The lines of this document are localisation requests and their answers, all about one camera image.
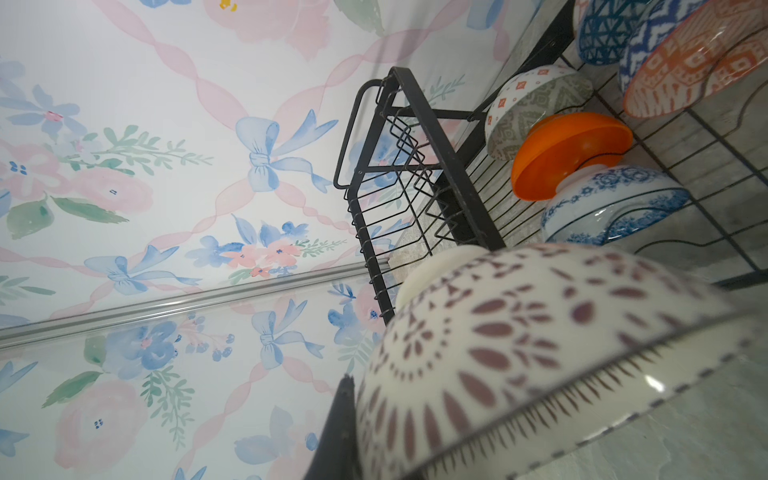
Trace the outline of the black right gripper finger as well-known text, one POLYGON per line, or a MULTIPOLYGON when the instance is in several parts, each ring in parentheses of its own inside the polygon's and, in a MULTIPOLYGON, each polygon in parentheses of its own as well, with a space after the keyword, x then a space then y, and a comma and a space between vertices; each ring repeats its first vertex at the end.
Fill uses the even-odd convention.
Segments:
POLYGON ((356 427, 354 378, 345 374, 339 382, 305 480, 362 478, 356 427))

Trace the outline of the white brown lattice bowl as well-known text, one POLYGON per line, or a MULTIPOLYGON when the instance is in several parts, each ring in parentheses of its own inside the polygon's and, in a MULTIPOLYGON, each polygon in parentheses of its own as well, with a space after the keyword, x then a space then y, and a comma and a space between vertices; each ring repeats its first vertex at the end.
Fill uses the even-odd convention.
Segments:
POLYGON ((635 420, 751 344, 734 294, 608 247, 480 256, 396 311, 360 385, 366 479, 514 479, 635 420))

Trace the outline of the black wire dish rack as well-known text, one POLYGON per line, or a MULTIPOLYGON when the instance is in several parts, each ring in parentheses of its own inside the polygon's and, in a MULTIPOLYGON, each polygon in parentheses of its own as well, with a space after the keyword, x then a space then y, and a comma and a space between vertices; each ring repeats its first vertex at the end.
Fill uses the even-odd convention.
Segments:
POLYGON ((490 250, 545 241, 549 200, 512 190, 511 162, 487 153, 485 120, 501 87, 544 65, 572 68, 594 92, 582 110, 613 117, 633 133, 618 165, 660 170, 691 199, 664 220, 610 242, 666 261, 730 290, 767 290, 767 62, 725 90, 678 112, 638 119, 623 110, 619 62, 584 63, 573 10, 560 1, 526 32, 530 54, 476 109, 440 110, 413 73, 395 67, 366 82, 354 101, 372 120, 359 142, 351 118, 334 184, 341 190, 385 319, 405 300, 405 283, 430 256, 459 245, 490 250))

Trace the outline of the blue floral ceramic bowl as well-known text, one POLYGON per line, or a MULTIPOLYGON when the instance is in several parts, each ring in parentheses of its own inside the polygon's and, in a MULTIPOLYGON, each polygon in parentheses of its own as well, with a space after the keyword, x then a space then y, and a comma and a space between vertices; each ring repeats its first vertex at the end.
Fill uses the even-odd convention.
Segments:
POLYGON ((593 165, 556 187, 541 219, 548 243, 602 246, 682 209, 690 192, 666 173, 636 165, 593 165))

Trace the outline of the orange plastic bowl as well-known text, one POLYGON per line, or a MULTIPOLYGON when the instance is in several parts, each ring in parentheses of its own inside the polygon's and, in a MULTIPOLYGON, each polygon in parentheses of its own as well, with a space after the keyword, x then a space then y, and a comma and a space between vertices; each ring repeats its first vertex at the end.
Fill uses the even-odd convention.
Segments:
POLYGON ((629 127, 613 117, 593 112, 550 116, 532 128, 514 158, 513 193, 525 201, 550 200, 576 171, 617 165, 633 140, 629 127))

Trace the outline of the green patterned ceramic bowl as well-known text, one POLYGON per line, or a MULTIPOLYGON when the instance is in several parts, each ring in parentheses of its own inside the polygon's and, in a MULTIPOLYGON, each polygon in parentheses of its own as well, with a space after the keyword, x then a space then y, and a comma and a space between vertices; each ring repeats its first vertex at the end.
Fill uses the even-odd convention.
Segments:
POLYGON ((515 75, 501 87, 487 112, 488 155, 495 161, 513 161, 536 123, 582 110, 593 92, 592 82, 569 67, 544 65, 515 75))

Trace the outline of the blue geometric patterned bowl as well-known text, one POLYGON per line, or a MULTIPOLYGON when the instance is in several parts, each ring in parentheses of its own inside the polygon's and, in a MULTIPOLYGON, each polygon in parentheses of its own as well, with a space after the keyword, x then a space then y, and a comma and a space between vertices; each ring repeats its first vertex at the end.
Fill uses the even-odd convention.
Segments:
POLYGON ((648 0, 576 1, 573 30, 579 58, 596 66, 618 63, 649 4, 648 0))

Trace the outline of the red patterned ceramic bowl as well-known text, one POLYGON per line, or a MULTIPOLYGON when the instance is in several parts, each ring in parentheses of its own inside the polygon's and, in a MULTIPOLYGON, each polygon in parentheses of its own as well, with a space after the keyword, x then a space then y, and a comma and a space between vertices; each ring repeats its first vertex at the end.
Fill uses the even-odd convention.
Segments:
POLYGON ((623 110, 638 119, 678 112, 766 62, 765 1, 656 1, 619 62, 623 110))

